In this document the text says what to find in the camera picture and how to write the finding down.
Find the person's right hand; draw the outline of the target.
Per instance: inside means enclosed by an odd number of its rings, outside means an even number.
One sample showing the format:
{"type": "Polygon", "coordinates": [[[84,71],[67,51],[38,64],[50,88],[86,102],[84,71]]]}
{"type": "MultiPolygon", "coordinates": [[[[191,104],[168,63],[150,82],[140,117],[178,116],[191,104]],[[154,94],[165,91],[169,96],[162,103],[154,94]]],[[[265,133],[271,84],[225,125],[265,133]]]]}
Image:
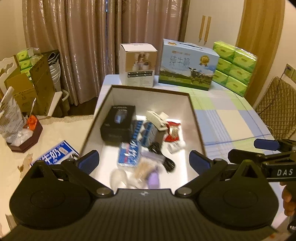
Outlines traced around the person's right hand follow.
{"type": "Polygon", "coordinates": [[[283,199],[283,208],[286,216],[293,216],[295,214],[295,202],[293,201],[294,197],[291,192],[287,188],[287,183],[280,182],[281,186],[284,186],[282,191],[282,199],[283,199]]]}

